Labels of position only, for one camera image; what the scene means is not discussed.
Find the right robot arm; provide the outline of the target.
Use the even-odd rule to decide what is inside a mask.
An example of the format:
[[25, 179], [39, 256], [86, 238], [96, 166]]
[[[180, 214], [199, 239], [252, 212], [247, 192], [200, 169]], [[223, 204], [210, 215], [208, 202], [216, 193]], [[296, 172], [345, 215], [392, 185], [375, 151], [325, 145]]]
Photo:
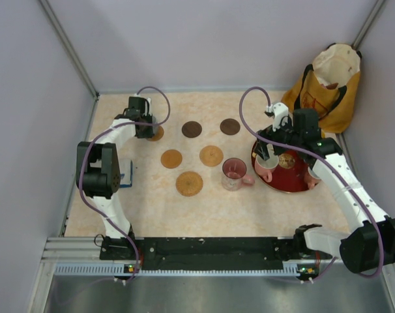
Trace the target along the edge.
[[395, 218], [378, 206], [349, 167], [341, 147], [333, 138], [324, 138], [314, 109], [297, 109], [292, 114], [277, 103], [265, 110], [274, 119], [271, 126], [257, 132], [255, 156], [263, 160], [296, 151], [329, 190], [349, 225], [349, 233], [322, 226], [303, 227], [293, 241], [301, 258], [316, 250], [340, 258], [352, 273], [395, 263]]

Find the tall pink ghost mug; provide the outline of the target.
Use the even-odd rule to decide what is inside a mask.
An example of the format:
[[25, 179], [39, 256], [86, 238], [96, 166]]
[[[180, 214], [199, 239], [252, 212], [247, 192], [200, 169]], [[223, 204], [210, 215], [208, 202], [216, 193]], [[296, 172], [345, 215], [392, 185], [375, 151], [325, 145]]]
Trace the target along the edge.
[[243, 160], [229, 158], [222, 164], [221, 184], [228, 191], [237, 191], [243, 186], [253, 186], [255, 179], [247, 174], [247, 166]]

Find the dark walnut coaster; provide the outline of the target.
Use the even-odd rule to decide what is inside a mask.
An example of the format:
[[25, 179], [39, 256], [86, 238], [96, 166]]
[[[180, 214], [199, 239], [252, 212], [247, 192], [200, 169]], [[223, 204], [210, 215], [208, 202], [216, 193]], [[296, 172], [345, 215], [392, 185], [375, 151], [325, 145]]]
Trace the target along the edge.
[[188, 121], [182, 126], [182, 134], [187, 138], [196, 138], [202, 132], [202, 126], [197, 121]]
[[221, 132], [228, 136], [236, 135], [240, 129], [240, 123], [236, 119], [228, 118], [220, 123]]

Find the pink mug white inside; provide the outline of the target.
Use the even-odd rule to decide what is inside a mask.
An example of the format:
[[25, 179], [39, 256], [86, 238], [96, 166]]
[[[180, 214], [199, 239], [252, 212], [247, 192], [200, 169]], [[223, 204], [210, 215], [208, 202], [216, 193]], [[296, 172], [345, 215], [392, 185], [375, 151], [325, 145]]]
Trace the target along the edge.
[[258, 175], [270, 183], [272, 181], [272, 175], [279, 163], [279, 158], [276, 155], [272, 155], [268, 160], [263, 160], [261, 156], [256, 156], [254, 168]]

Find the light wood coaster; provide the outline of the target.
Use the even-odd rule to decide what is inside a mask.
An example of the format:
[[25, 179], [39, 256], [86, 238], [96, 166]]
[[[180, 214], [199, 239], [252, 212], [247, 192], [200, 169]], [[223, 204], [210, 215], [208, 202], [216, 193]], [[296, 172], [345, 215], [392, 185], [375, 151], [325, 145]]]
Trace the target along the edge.
[[160, 161], [163, 167], [173, 169], [181, 164], [183, 156], [178, 150], [170, 149], [162, 154]]
[[157, 133], [152, 138], [149, 138], [148, 140], [150, 142], [157, 142], [161, 140], [163, 136], [164, 136], [164, 128], [162, 126], [159, 126]]

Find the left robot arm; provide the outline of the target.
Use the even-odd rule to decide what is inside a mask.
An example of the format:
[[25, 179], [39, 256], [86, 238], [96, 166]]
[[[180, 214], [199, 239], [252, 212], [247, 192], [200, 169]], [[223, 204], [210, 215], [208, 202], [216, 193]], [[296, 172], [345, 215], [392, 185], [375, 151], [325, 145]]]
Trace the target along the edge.
[[128, 173], [122, 174], [117, 150], [132, 138], [152, 138], [158, 128], [151, 99], [135, 94], [128, 98], [128, 107], [105, 131], [77, 146], [76, 186], [81, 199], [100, 215], [106, 236], [117, 239], [114, 251], [125, 259], [136, 253], [137, 244], [128, 237], [132, 227], [123, 213], [118, 191], [123, 179], [132, 178], [133, 165], [128, 161]]

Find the small pink mug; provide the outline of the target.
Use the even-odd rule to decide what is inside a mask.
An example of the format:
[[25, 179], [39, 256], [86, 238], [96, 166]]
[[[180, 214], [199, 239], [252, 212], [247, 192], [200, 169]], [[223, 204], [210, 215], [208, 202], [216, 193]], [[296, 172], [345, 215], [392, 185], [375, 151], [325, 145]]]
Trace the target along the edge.
[[307, 167], [307, 170], [304, 174], [304, 182], [307, 184], [308, 189], [311, 190], [321, 182], [321, 179], [314, 173], [311, 168]]

